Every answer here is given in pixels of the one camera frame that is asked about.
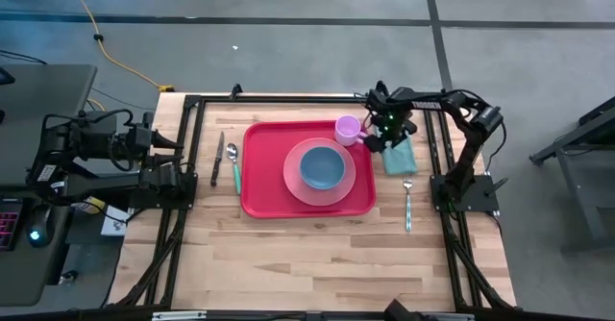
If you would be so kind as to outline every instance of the red tray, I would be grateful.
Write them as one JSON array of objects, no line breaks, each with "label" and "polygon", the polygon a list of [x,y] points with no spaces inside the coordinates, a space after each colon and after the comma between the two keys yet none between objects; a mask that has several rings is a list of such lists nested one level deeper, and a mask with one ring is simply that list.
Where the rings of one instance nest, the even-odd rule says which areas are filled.
[{"label": "red tray", "polygon": [[283,164],[297,143],[313,137],[335,140],[335,121],[269,122],[251,126],[243,138],[241,207],[255,218],[347,216],[364,214],[376,203],[372,156],[367,147],[347,147],[357,168],[350,193],[330,206],[299,201],[286,187]]}]

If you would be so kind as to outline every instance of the butcher block tabletop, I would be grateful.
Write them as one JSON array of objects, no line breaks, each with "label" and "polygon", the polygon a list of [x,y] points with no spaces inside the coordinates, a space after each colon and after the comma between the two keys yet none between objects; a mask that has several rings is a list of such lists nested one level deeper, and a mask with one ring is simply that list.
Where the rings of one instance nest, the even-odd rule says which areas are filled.
[{"label": "butcher block tabletop", "polygon": [[[155,128],[164,136],[176,137],[185,96],[160,96]],[[241,165],[243,137],[251,125],[335,120],[341,114],[363,118],[366,110],[360,105],[336,104],[207,104],[196,162],[198,190],[185,225],[173,309],[383,311],[397,298],[410,310],[454,310],[442,226],[431,205],[431,158],[420,111],[412,116],[418,126],[411,138],[418,173],[412,176],[410,233],[405,227],[402,176],[387,176],[377,154],[372,155],[376,205],[361,216],[251,218],[241,209],[233,165],[226,156],[220,164],[217,187],[209,185],[221,131],[225,144],[232,142],[238,147],[237,163]],[[434,123],[441,165],[446,171],[440,129],[437,120]],[[459,154],[463,134],[451,118],[448,123],[453,149]],[[476,169],[481,172],[481,159]],[[109,303],[124,297],[151,262],[160,215],[161,210],[146,210],[129,224]],[[514,305],[496,223],[483,213],[468,213],[467,222],[478,267]],[[165,272],[163,266],[157,300]],[[470,301],[463,269],[460,275],[464,296]]]}]

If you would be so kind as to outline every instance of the spoon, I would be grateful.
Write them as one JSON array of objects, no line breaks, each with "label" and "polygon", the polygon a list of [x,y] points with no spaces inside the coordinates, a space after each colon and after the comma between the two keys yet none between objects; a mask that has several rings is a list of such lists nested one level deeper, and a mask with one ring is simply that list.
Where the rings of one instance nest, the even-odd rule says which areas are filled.
[{"label": "spoon", "polygon": [[241,193],[241,178],[239,177],[239,166],[237,166],[237,146],[232,143],[227,145],[227,154],[233,161],[234,185],[237,188],[237,195]]}]

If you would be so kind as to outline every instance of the knife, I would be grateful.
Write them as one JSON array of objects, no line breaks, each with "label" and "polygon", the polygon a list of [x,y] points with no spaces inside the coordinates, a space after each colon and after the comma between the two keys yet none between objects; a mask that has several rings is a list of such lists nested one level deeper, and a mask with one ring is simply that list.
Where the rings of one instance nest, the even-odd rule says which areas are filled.
[{"label": "knife", "polygon": [[211,172],[211,186],[216,186],[218,179],[218,170],[220,169],[220,161],[222,161],[222,152],[224,151],[224,132],[220,133],[220,142],[218,143],[218,151],[215,153],[215,162],[213,163],[213,171]]}]

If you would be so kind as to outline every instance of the fork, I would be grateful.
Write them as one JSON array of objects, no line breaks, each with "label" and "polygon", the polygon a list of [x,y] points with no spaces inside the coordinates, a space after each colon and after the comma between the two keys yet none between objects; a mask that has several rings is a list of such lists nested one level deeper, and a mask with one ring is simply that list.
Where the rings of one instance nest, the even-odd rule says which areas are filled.
[{"label": "fork", "polygon": [[406,232],[412,229],[412,216],[410,215],[410,189],[412,188],[412,180],[410,176],[404,176],[404,188],[406,189]]}]

